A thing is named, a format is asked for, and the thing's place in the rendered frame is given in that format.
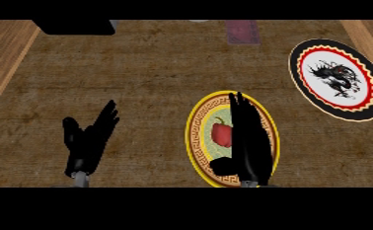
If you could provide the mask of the black rimmed dragon plate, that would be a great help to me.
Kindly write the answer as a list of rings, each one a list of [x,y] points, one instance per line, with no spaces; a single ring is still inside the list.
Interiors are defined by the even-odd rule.
[[[373,120],[373,63],[346,44],[325,38],[291,50],[288,71],[311,104],[346,121]]]

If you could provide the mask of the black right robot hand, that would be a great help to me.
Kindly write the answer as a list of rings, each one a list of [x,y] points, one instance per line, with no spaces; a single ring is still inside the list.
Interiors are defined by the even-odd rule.
[[[272,173],[271,143],[255,106],[241,93],[228,94],[231,114],[231,157],[209,162],[215,176],[238,177],[238,181],[265,186]]]

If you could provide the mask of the red bell pepper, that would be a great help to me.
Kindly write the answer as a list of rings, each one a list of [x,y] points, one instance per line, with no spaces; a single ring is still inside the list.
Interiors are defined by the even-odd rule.
[[[231,127],[224,123],[221,117],[216,118],[216,123],[212,125],[210,139],[218,146],[231,147]]]

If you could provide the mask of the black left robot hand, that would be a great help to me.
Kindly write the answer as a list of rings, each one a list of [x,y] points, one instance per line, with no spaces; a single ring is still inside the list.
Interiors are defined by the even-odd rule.
[[[72,117],[67,116],[61,120],[63,144],[69,152],[63,171],[67,177],[78,172],[91,175],[95,171],[106,142],[119,121],[114,106],[114,102],[109,101],[92,125],[85,129],[79,128]]]

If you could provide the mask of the yellow rimmed patterned plate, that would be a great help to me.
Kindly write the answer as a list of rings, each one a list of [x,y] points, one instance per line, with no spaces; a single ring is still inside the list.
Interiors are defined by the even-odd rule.
[[[203,180],[216,188],[238,188],[235,175],[215,176],[209,162],[219,157],[231,157],[231,147],[218,146],[210,139],[212,125],[221,117],[232,127],[229,115],[229,91],[216,91],[196,103],[185,120],[185,152],[193,168]]]

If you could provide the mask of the black appliance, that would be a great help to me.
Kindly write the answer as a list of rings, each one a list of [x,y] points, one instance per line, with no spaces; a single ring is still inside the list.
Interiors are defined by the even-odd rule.
[[[47,35],[113,35],[109,20],[35,20],[33,23]]]

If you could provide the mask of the dark red rectangular mat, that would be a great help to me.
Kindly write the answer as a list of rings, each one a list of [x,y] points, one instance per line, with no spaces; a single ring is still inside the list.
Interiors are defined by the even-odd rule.
[[[253,20],[227,20],[225,32],[229,44],[259,44],[259,30]]]

